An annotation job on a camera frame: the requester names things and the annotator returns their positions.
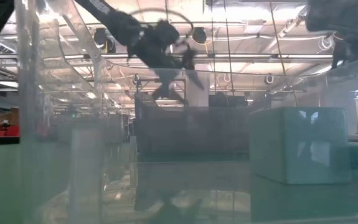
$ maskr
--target industrial ceiling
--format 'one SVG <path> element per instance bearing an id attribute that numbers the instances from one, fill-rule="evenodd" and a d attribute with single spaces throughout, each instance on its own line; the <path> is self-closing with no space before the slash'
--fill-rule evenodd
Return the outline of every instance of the industrial ceiling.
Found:
<path id="1" fill-rule="evenodd" d="M 144 24 L 167 19 L 182 36 L 188 33 L 190 25 L 180 17 L 165 13 L 166 9 L 179 12 L 192 21 L 195 27 L 202 27 L 207 36 L 205 43 L 197 43 L 191 38 L 189 43 L 198 52 L 195 69 L 204 71 L 199 72 L 199 75 L 210 77 L 212 94 L 215 88 L 217 91 L 232 91 L 236 95 L 243 95 L 244 92 L 280 90 L 282 79 L 276 79 L 279 82 L 276 83 L 277 85 L 267 86 L 263 81 L 263 75 L 291 77 L 311 75 L 325 72 L 331 65 L 333 39 L 327 38 L 328 32 L 307 31 L 304 24 L 307 11 L 305 0 L 272 0 L 272 7 L 269 0 L 206 2 L 203 0 L 107 0 L 107 2 L 125 12 L 158 8 L 161 12 L 142 12 L 135 17 Z M 96 28 L 104 27 L 81 6 L 77 5 L 77 9 L 92 35 Z M 273 10 L 275 27 L 270 9 Z M 83 43 L 78 41 L 56 9 L 53 14 L 46 16 L 54 17 L 59 22 L 61 51 L 69 64 L 89 84 L 94 85 L 93 63 L 86 56 Z M 132 108 L 134 101 L 128 94 L 135 92 L 136 89 L 132 78 L 135 75 L 141 78 L 156 78 L 156 76 L 136 58 L 127 62 L 126 49 L 116 41 L 114 44 L 116 45 L 114 53 L 100 50 L 101 56 L 108 61 L 105 67 L 108 75 L 102 80 L 103 91 L 110 98 L 120 102 L 123 107 Z M 181 57 L 180 48 L 170 48 L 168 51 L 177 58 Z M 278 56 L 280 52 L 283 63 Z M 64 79 L 64 72 L 59 65 L 50 69 L 48 75 Z M 0 89 L 14 91 L 17 88 L 15 81 L 18 76 L 16 17 L 13 14 L 0 33 Z M 153 91 L 159 85 L 149 82 L 143 86 L 143 91 Z M 176 82 L 175 86 L 178 91 L 184 89 L 181 82 Z M 251 98 L 257 96 L 258 94 L 252 94 Z"/>

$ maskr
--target ceiling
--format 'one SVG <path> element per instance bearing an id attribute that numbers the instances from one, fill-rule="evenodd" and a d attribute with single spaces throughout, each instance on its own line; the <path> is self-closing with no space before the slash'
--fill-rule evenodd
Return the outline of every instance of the ceiling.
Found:
<path id="1" fill-rule="evenodd" d="M 306 13 L 305 0 L 272 0 L 276 27 L 271 19 L 269 0 L 225 0 L 225 9 L 224 0 L 214 0 L 212 5 L 210 1 L 205 4 L 203 0 L 108 0 L 107 2 L 125 12 L 150 7 L 162 9 L 162 12 L 139 13 L 136 18 L 145 24 L 155 23 L 159 19 L 169 19 L 182 36 L 190 30 L 189 24 L 180 17 L 167 15 L 163 12 L 165 8 L 188 17 L 195 27 L 203 27 L 207 34 L 206 44 L 198 44 L 191 38 L 189 43 L 198 52 L 195 58 L 198 64 L 196 69 L 205 70 L 199 72 L 199 75 L 210 77 L 212 93 L 216 80 L 217 91 L 235 90 L 236 95 L 250 92 L 251 98 L 256 98 L 258 96 L 256 92 L 261 90 L 282 89 L 288 83 L 286 80 L 290 79 L 283 75 L 297 77 L 324 72 L 331 64 L 333 40 L 324 38 L 327 33 L 307 31 L 303 22 Z M 55 28 L 50 32 L 50 24 L 47 23 L 47 28 L 50 30 L 44 34 L 45 39 L 40 42 L 40 48 L 49 58 L 65 57 L 67 63 L 58 59 L 49 60 L 44 74 L 41 75 L 44 78 L 42 87 L 51 94 L 58 93 L 61 97 L 63 93 L 71 94 L 73 92 L 71 87 L 77 87 L 76 83 L 80 83 L 82 78 L 90 85 L 94 85 L 95 77 L 92 61 L 83 57 L 88 53 L 86 43 L 92 45 L 94 42 L 87 39 L 86 41 L 90 42 L 79 41 L 59 13 L 68 13 L 69 16 L 75 17 L 78 11 L 91 35 L 94 34 L 95 28 L 103 25 L 79 5 L 77 11 L 75 8 L 70 8 L 71 11 L 64 12 L 63 8 L 54 5 L 56 3 L 49 2 L 49 4 L 53 14 L 46 16 L 53 16 L 58 20 L 58 24 L 54 24 Z M 283 55 L 282 64 L 277 56 L 279 49 L 275 30 Z M 55 37 L 59 37 L 59 40 L 50 41 L 50 38 L 52 40 Z M 12 81 L 17 80 L 19 76 L 16 60 L 17 43 L 16 16 L 13 15 L 0 33 L 0 80 L 13 84 L 2 83 L 0 88 L 16 87 Z M 168 53 L 180 58 L 181 52 L 181 49 L 169 49 Z M 100 78 L 102 90 L 123 107 L 133 107 L 133 100 L 126 94 L 135 91 L 132 77 L 139 75 L 141 78 L 156 78 L 156 75 L 136 58 L 127 62 L 126 49 L 119 43 L 116 43 L 115 54 L 105 54 L 102 50 L 100 53 L 105 59 Z M 75 75 L 72 75 L 71 66 L 76 70 L 76 78 L 72 78 Z M 274 85 L 268 86 L 264 83 L 263 75 L 279 77 L 275 79 Z M 59 83 L 69 83 L 71 87 L 67 89 Z M 143 86 L 143 91 L 153 91 L 158 86 L 158 83 L 149 82 Z M 183 83 L 176 82 L 176 90 L 182 89 L 184 89 Z"/>

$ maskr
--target glass tank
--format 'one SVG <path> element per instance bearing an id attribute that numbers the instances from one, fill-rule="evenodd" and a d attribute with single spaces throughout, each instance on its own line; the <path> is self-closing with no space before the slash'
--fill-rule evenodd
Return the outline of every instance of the glass tank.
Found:
<path id="1" fill-rule="evenodd" d="M 119 52 L 100 51 L 71 0 L 15 3 L 26 223 L 358 223 L 358 61 L 295 76 L 285 66 L 306 57 L 272 52 L 246 63 L 276 62 L 281 74 L 218 72 L 245 60 L 228 46 L 195 67 L 200 92 L 185 70 L 107 60 Z M 199 61 L 213 57 L 205 47 Z M 175 74 L 189 106 L 142 95 L 156 73 Z"/>

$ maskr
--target white column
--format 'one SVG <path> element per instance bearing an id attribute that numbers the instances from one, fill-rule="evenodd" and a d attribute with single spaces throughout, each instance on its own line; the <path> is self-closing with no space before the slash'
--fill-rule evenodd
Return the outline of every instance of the white column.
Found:
<path id="1" fill-rule="evenodd" d="M 197 64 L 195 69 L 209 71 L 209 66 L 207 64 Z M 209 72 L 198 72 L 199 80 L 204 86 L 203 90 L 186 77 L 186 99 L 189 106 L 209 106 L 209 74 Z"/>

